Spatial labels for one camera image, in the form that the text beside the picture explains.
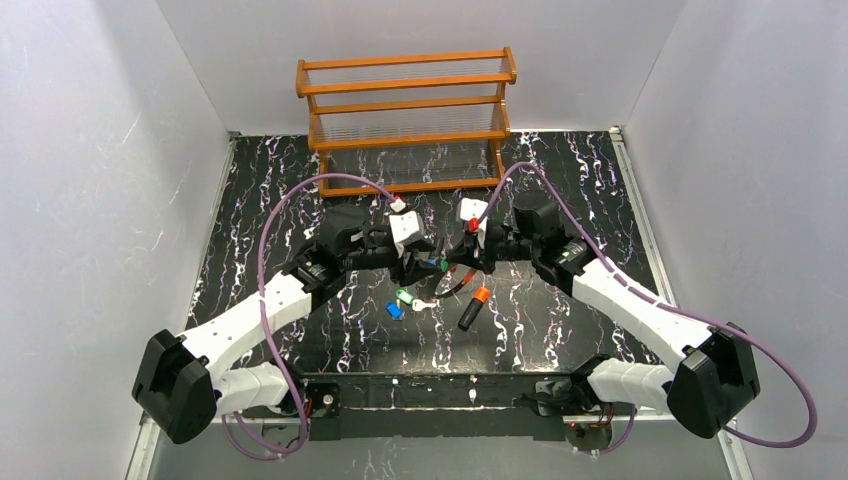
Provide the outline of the blue key tag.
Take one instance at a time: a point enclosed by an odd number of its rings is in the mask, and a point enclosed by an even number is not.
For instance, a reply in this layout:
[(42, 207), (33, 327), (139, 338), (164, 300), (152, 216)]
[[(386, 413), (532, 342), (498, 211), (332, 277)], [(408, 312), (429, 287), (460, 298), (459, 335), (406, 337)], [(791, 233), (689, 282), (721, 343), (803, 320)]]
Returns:
[(393, 320), (402, 320), (404, 318), (404, 310), (398, 302), (387, 302), (385, 310)]

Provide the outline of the pale green key tag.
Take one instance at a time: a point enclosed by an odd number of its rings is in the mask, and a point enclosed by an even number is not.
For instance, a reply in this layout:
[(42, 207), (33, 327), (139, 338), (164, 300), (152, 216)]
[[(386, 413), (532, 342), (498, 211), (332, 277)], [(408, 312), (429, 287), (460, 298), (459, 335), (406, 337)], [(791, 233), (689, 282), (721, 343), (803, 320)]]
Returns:
[(421, 299), (414, 299), (411, 304), (411, 308), (413, 311), (421, 312), (427, 309), (436, 308), (439, 305), (437, 301), (425, 301)]

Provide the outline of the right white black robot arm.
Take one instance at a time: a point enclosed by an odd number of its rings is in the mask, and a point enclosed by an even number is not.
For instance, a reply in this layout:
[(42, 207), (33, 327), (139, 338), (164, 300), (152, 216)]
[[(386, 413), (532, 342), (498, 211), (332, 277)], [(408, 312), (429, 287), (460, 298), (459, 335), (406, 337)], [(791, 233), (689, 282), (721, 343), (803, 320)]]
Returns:
[(588, 409), (629, 403), (669, 412), (690, 433), (714, 437), (760, 393), (752, 348), (735, 334), (667, 310), (650, 290), (606, 268), (587, 242), (567, 233), (542, 193), (519, 196), (513, 225), (491, 225), (482, 200), (461, 200), (462, 239), (451, 263), (493, 273), (499, 262), (528, 261), (546, 283), (603, 313), (655, 354), (657, 365), (598, 355), (571, 373), (552, 404)]

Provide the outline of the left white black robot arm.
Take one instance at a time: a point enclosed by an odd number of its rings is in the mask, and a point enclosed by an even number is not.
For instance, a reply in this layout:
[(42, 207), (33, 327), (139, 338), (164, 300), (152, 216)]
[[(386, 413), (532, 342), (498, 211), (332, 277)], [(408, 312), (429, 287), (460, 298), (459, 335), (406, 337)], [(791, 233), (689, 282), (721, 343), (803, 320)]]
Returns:
[(264, 292), (198, 327), (153, 335), (132, 398), (175, 444), (194, 439), (218, 416), (295, 400), (298, 396), (277, 362), (238, 368), (236, 361), (267, 334), (322, 308), (354, 271), (385, 269), (399, 286), (439, 273), (427, 260), (435, 249), (425, 237), (421, 215), (411, 209), (372, 226), (356, 207), (333, 207)]

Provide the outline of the blue capped black marker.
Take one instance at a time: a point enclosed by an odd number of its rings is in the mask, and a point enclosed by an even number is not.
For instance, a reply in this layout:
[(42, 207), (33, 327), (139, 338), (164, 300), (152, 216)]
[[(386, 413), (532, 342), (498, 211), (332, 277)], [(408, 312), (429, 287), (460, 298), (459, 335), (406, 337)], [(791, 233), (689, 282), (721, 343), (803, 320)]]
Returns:
[(430, 264), (442, 268), (444, 245), (445, 239), (443, 237), (437, 237), (434, 244), (434, 250), (430, 252), (428, 257), (428, 262)]

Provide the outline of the orange capped black marker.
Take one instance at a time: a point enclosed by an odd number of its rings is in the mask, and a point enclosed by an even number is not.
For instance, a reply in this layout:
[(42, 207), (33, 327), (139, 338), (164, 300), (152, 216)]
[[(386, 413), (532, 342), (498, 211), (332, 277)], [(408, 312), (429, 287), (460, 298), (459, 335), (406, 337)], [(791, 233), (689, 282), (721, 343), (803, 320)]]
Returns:
[(457, 322), (457, 327), (461, 331), (468, 331), (470, 329), (483, 307), (487, 304), (489, 296), (490, 290), (486, 287), (479, 287), (476, 290)]

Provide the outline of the orange wooden shelf rack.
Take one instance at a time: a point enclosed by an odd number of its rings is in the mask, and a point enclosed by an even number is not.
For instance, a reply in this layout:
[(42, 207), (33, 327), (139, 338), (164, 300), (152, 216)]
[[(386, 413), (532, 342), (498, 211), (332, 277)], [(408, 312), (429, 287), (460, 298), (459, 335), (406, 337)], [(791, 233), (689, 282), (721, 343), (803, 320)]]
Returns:
[(298, 62), (308, 145), (323, 175), (366, 177), (392, 193), (495, 186), (517, 81), (508, 47)]

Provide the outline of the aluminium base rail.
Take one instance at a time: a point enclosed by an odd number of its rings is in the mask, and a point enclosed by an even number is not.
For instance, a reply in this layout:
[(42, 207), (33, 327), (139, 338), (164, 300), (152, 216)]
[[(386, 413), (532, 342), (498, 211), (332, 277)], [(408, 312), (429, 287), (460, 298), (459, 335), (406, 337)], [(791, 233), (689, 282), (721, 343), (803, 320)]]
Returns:
[(259, 408), (213, 420), (176, 444), (143, 419), (131, 479), (748, 479), (740, 440), (692, 435), (672, 415), (615, 407), (542, 417), (519, 396), (531, 374), (313, 373), (311, 436), (275, 459), (253, 441), (286, 445), (298, 422)]

